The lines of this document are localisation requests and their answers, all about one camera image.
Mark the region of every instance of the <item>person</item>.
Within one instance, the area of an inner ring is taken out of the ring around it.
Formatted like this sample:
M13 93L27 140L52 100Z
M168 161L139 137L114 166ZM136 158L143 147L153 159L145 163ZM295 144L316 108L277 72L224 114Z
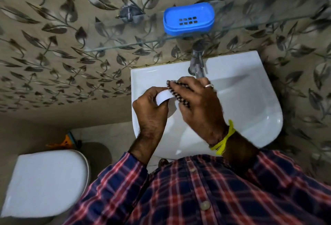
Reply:
M210 147L229 130L207 78L173 82L190 103L184 121ZM133 102L140 134L121 159L104 169L74 206L64 225L101 224L331 224L331 187L301 171L279 151L258 149L238 132L223 156L196 155L150 175L146 165L161 140L168 103L155 103L152 87Z

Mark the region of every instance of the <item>person's left hand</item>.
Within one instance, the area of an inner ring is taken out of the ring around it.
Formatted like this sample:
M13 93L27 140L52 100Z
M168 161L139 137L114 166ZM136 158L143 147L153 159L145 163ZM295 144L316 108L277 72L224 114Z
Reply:
M140 127L140 136L159 143L167 123L168 101L156 105L156 95L166 87L151 87L132 103Z

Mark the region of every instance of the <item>white object in hand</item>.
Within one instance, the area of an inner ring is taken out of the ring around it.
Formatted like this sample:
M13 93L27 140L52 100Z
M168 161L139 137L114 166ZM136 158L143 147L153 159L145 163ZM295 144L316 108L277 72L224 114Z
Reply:
M164 90L162 92L159 92L158 95L156 95L156 104L159 106L162 102L166 101L167 99L175 97L174 95L169 92L169 90Z

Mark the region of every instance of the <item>shirt sleeve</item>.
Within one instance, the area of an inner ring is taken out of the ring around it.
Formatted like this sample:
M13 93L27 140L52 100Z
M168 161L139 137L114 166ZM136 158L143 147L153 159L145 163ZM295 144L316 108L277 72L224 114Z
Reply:
M133 155L105 168L75 204L63 225L124 224L148 180L146 167Z
M306 176L294 160L280 151L262 149L247 176L261 189L331 224L331 187Z

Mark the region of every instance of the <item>beige wall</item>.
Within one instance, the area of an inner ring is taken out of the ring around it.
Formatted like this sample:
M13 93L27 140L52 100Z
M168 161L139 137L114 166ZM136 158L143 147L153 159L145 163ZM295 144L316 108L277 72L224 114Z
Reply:
M0 116L66 129L131 121L131 96L8 112Z
M0 209L5 199L7 186L18 155L40 152L46 149L45 144L61 142L66 130L47 125L38 125L26 120L0 116ZM0 224L44 224L46 219L0 218Z

